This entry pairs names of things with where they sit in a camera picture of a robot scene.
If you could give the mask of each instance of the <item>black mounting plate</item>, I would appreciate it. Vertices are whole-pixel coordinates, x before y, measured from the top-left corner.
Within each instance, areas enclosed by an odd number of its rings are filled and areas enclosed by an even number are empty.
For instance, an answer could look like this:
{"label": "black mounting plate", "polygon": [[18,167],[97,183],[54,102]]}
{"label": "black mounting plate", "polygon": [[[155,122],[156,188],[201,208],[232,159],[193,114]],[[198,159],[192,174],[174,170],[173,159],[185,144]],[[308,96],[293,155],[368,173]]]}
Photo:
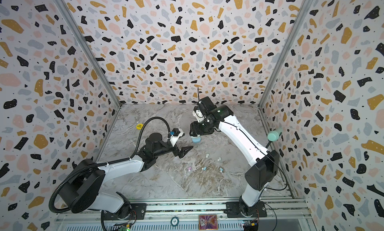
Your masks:
{"label": "black mounting plate", "polygon": [[[146,203],[131,203],[131,206],[132,206],[132,213],[134,213],[133,210],[136,211],[137,220],[143,220],[146,209],[147,209],[147,204]],[[107,212],[104,214],[104,220],[120,220],[120,219],[118,219],[113,213]]]}
{"label": "black mounting plate", "polygon": [[[239,210],[239,202],[226,202],[225,205],[227,209],[224,211],[224,213],[227,214],[228,218],[244,218],[244,216],[240,213]],[[259,217],[265,218],[266,210],[264,202],[258,201],[256,205],[256,209],[259,211]],[[257,218],[257,212],[255,212],[250,218]]]}

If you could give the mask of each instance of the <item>terrazzo patterned panel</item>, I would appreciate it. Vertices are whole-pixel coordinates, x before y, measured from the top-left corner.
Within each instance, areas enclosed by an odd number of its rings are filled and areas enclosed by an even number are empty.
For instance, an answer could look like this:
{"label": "terrazzo patterned panel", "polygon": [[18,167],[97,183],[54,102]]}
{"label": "terrazzo patterned panel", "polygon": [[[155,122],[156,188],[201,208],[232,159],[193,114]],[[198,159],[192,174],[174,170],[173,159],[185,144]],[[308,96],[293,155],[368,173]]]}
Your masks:
{"label": "terrazzo patterned panel", "polygon": [[53,190],[97,154],[117,108],[52,0],[0,13],[0,229],[50,230]]}
{"label": "terrazzo patterned panel", "polygon": [[302,0],[64,0],[123,103],[259,103]]}
{"label": "terrazzo patterned panel", "polygon": [[262,107],[318,230],[384,230],[383,1],[314,0]]}

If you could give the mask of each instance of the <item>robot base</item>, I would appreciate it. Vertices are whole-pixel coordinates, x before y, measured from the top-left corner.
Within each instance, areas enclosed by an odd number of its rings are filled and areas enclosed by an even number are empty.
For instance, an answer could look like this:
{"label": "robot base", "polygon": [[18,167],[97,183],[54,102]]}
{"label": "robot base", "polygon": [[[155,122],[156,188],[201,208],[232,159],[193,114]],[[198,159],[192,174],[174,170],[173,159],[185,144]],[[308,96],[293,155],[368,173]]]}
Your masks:
{"label": "robot base", "polygon": [[[228,218],[244,218],[244,216],[240,212],[239,202],[227,202],[225,203],[227,209],[224,210],[224,213],[227,214]],[[253,210],[252,216],[250,218],[257,218],[257,211],[259,211],[259,217],[265,218],[266,217],[266,210],[265,205],[263,201],[258,201],[255,205],[250,207],[249,209]]]}
{"label": "robot base", "polygon": [[[132,203],[131,206],[132,206],[131,212],[132,213],[134,213],[133,211],[136,212],[136,215],[137,215],[136,219],[137,220],[143,220],[144,215],[146,213],[147,204],[146,203]],[[104,220],[121,220],[121,219],[118,219],[116,217],[116,215],[113,213],[106,212],[104,214]]]}

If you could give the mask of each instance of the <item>wall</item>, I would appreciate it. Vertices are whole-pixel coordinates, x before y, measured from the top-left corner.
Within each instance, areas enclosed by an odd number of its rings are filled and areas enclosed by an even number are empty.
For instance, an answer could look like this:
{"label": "wall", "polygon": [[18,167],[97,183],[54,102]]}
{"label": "wall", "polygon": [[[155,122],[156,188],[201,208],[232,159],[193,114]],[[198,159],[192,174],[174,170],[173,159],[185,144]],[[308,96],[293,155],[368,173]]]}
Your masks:
{"label": "wall", "polygon": [[318,230],[384,229],[383,0],[314,0],[262,107]]}
{"label": "wall", "polygon": [[258,104],[302,0],[65,0],[123,103]]}
{"label": "wall", "polygon": [[0,229],[49,230],[51,193],[117,108],[51,0],[0,3]]}

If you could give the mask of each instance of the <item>marble surface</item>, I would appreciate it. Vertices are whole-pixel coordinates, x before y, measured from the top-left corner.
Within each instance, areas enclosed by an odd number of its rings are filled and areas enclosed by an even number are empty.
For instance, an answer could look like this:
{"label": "marble surface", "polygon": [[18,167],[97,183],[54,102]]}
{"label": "marble surface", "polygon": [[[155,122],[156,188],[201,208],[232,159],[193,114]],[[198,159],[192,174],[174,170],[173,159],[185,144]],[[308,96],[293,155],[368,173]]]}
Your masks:
{"label": "marble surface", "polygon": [[[255,105],[228,105],[244,128],[261,144],[268,140]],[[123,105],[113,131],[107,141],[100,161],[112,161],[130,156],[137,142],[138,123],[150,117],[164,118],[172,128],[182,128],[186,135],[177,142],[179,148],[193,145],[193,149],[180,159],[172,153],[160,156],[150,169],[115,178],[103,185],[103,190],[119,191],[127,198],[185,198],[185,197],[239,197],[247,184],[244,174],[250,168],[241,151],[223,133],[202,136],[198,144],[189,137],[193,105]],[[152,120],[145,128],[140,148],[153,132],[166,140],[167,129],[160,120]],[[272,188],[282,188],[281,175],[270,183]],[[283,191],[266,190],[263,196],[290,196]]]}

